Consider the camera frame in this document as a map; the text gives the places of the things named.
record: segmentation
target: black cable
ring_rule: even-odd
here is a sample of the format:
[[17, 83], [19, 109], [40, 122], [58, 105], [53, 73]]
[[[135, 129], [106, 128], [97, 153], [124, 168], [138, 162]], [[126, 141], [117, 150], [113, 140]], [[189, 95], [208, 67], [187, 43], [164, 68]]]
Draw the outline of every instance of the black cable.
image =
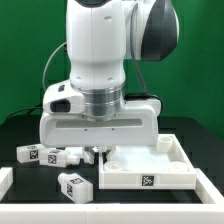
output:
[[35, 111], [36, 108], [40, 108], [40, 107], [41, 107], [41, 108], [43, 107], [43, 104], [42, 104], [42, 103], [40, 103], [40, 104], [36, 105], [35, 107], [31, 108], [31, 109], [26, 113], [26, 115], [29, 115], [29, 114], [33, 113], [33, 111]]
[[11, 117], [13, 117], [17, 113], [20, 113], [20, 112], [23, 112], [23, 111], [26, 111], [26, 110], [34, 111], [34, 110], [40, 110], [40, 109], [43, 109], [43, 107], [30, 107], [30, 108], [24, 108], [24, 109], [21, 109], [21, 110], [17, 110], [15, 112], [11, 113], [10, 115], [8, 115], [5, 119], [5, 121], [9, 120]]
[[145, 84], [145, 80], [141, 74], [141, 71], [138, 67], [136, 58], [135, 58], [135, 52], [134, 52], [134, 16], [136, 14], [136, 11], [138, 9], [138, 3], [136, 3], [136, 5], [134, 6], [133, 10], [132, 10], [132, 14], [131, 14], [131, 27], [130, 27], [130, 52], [131, 52], [131, 59], [132, 59], [132, 63], [134, 65], [134, 69], [136, 72], [136, 75], [138, 77], [138, 80], [140, 82], [141, 85], [141, 89], [142, 89], [142, 93], [141, 94], [126, 94], [125, 95], [125, 99], [126, 100], [137, 100], [137, 99], [142, 99], [142, 100], [146, 100], [146, 99], [150, 99], [150, 98], [154, 98], [160, 101], [161, 103], [161, 111], [160, 113], [162, 113], [163, 111], [163, 101], [160, 97], [156, 96], [156, 95], [152, 95], [150, 93], [147, 93], [147, 87]]
[[134, 69], [136, 72], [136, 75], [138, 77], [138, 80], [141, 85], [142, 93], [146, 94], [147, 93], [147, 88], [145, 84], [145, 80], [139, 70], [136, 58], [135, 58], [135, 52], [134, 52], [134, 16], [136, 14], [136, 10], [138, 9], [138, 3], [134, 6], [131, 14], [131, 27], [130, 27], [130, 52], [131, 52], [131, 60], [134, 65]]

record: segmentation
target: table surface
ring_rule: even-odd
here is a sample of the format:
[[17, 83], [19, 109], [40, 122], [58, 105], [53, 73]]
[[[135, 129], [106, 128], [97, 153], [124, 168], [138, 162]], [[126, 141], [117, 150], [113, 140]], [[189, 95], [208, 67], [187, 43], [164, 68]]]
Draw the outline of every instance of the table surface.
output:
[[[94, 186], [91, 203], [201, 203], [192, 190], [100, 190], [98, 165], [85, 164], [56, 168], [39, 162], [20, 164], [16, 147], [37, 144], [39, 115], [14, 116], [0, 126], [0, 168], [13, 167], [13, 185], [1, 203], [73, 203], [61, 193], [60, 173], [77, 173]], [[195, 168], [200, 168], [224, 195], [224, 142], [195, 120], [159, 117], [159, 132], [175, 134]]]

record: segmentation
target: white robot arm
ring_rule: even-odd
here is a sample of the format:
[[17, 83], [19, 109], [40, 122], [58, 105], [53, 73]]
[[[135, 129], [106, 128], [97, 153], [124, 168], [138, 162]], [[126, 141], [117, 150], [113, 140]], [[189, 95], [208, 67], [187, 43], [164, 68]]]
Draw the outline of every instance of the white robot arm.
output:
[[45, 93], [42, 144], [156, 144], [161, 102], [124, 100], [123, 60], [134, 52], [133, 60], [161, 61], [173, 51], [179, 31], [171, 1], [68, 0], [66, 20], [70, 79]]

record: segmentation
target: cube with marker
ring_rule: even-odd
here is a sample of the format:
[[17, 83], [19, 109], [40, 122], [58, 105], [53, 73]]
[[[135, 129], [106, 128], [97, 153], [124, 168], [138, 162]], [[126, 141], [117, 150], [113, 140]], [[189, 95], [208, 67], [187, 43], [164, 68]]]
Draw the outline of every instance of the cube with marker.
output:
[[78, 174], [62, 173], [58, 176], [61, 192], [76, 204], [93, 200], [93, 185]]
[[40, 151], [43, 149], [45, 149], [45, 147], [42, 144], [17, 147], [17, 160], [20, 163], [39, 161]]

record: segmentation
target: green backdrop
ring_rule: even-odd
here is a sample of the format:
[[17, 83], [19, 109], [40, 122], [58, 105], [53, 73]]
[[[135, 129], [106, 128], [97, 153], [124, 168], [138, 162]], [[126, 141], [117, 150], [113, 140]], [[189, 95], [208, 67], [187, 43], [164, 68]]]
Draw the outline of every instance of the green backdrop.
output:
[[[224, 1], [173, 0], [180, 21], [177, 49], [160, 63], [139, 62], [149, 92], [164, 101], [164, 116], [191, 117], [224, 139]], [[0, 0], [0, 123], [42, 101], [41, 78], [50, 54], [65, 42], [66, 0]], [[126, 92], [139, 92], [124, 62]], [[68, 77], [61, 50], [48, 84]]]

